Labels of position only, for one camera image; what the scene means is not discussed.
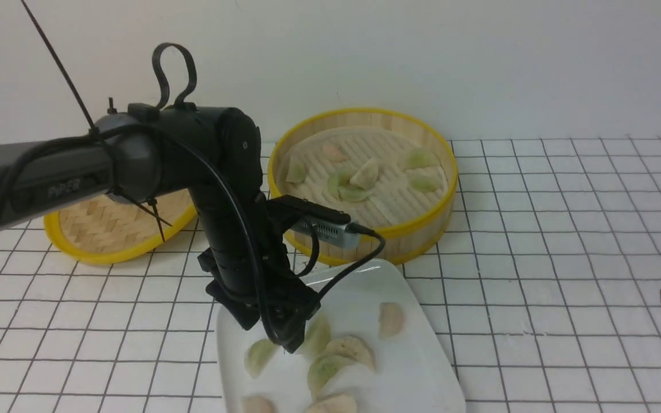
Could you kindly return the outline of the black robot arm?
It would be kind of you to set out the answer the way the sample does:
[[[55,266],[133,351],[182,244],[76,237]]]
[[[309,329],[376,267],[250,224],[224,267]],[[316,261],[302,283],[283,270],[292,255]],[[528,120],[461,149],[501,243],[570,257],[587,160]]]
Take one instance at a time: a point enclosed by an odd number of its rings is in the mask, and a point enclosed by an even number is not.
[[[82,137],[0,144],[0,229],[97,195],[144,204],[187,190],[210,245],[200,256],[215,277],[207,293],[293,353],[320,296],[291,272],[282,235],[331,213],[292,196],[268,200],[261,184],[259,128],[241,110],[131,104]]]

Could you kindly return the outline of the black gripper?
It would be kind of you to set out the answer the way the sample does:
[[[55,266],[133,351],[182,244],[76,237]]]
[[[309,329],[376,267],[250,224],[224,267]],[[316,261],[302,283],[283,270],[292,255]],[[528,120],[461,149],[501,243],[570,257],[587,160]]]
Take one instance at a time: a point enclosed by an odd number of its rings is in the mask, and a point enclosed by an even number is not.
[[[291,269],[283,234],[259,195],[244,204],[243,228],[224,195],[197,195],[197,212],[209,248],[199,255],[202,270],[213,276],[205,289],[225,306],[239,325],[252,329],[265,315],[265,326],[279,332],[279,345],[294,354],[305,342],[305,325],[320,308],[318,294]]]

